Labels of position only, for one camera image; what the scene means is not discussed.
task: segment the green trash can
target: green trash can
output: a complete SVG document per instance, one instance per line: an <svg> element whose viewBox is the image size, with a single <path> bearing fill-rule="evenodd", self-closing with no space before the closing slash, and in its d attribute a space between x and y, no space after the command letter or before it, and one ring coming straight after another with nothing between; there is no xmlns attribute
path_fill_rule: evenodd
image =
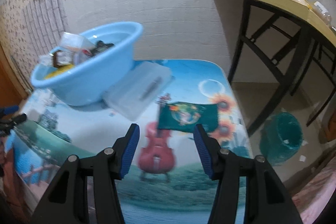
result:
<svg viewBox="0 0 336 224"><path fill-rule="evenodd" d="M300 124L288 112L272 116L261 132L260 151L271 165L290 159L302 144Z"/></svg>

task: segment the table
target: table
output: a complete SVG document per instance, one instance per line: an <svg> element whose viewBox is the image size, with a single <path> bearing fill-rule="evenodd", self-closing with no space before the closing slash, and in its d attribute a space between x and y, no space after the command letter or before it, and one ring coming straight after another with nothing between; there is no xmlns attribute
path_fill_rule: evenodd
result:
<svg viewBox="0 0 336 224"><path fill-rule="evenodd" d="M268 10L274 14L254 34L252 34L251 37L247 37L246 30L249 24L251 6ZM285 17L288 20L291 20L300 26L300 30L293 37L290 36L274 25L275 21L280 17ZM269 28L277 30L289 39L289 41L275 53L272 58L268 58L268 56L266 56L266 54L255 44L256 40ZM312 39L323 43L323 45L330 51L336 51L336 36L332 30L330 30L313 11L304 5L292 0L244 0L243 15L228 81L229 83L232 83L243 45L246 44L261 59L279 82L279 86L269 102L248 127L249 136L251 136L272 114L281 99L289 91L304 63ZM295 49L293 58L286 73L283 74L277 65L293 49Z"/></svg>
<svg viewBox="0 0 336 224"><path fill-rule="evenodd" d="M252 157L240 110L220 67L200 60L154 60L169 67L173 80L162 95L170 102L196 104L224 103L219 111L219 127L210 135L222 147L238 155ZM14 146L15 168L25 182L28 206L33 210L59 166L71 154L94 155L124 136L131 121L98 102L70 107L55 100L49 90L36 90L23 107L30 119L9 137L6 151ZM129 173L117 182L118 196L126 223L207 223L217 182L205 174L191 133L171 131L174 167L165 174L146 174L139 168L148 134L155 131L158 105L152 102L136 120L140 140ZM88 178L90 218L94 218L92 178ZM241 180L236 223L243 223L245 180Z"/></svg>

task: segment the dark green cloth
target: dark green cloth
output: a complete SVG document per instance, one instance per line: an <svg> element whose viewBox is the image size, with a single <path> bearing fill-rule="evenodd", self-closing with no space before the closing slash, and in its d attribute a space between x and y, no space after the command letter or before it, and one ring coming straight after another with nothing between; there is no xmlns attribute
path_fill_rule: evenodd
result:
<svg viewBox="0 0 336 224"><path fill-rule="evenodd" d="M198 123L202 124L206 132L213 132L218 127L217 104L166 104L160 113L158 129L192 133Z"/></svg>

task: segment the red cello illustration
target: red cello illustration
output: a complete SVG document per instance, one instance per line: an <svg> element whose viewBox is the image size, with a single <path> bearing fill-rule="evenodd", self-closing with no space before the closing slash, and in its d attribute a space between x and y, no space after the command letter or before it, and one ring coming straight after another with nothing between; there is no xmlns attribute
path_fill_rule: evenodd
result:
<svg viewBox="0 0 336 224"><path fill-rule="evenodd" d="M168 100L170 100L169 94L160 97L159 113ZM148 145L141 149L138 159L138 166L142 170L141 179L144 179L146 173L165 174L169 181L168 172L175 165L173 151L167 145L168 138L171 137L170 130L158 130L157 122L150 122L146 126L146 137Z"/></svg>

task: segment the white paper scrap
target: white paper scrap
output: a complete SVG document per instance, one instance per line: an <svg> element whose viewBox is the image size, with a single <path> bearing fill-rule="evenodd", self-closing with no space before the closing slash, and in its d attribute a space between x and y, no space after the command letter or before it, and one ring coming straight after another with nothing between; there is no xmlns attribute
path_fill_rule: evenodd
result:
<svg viewBox="0 0 336 224"><path fill-rule="evenodd" d="M305 162L306 161L306 157L304 155L301 155L299 158L299 161Z"/></svg>

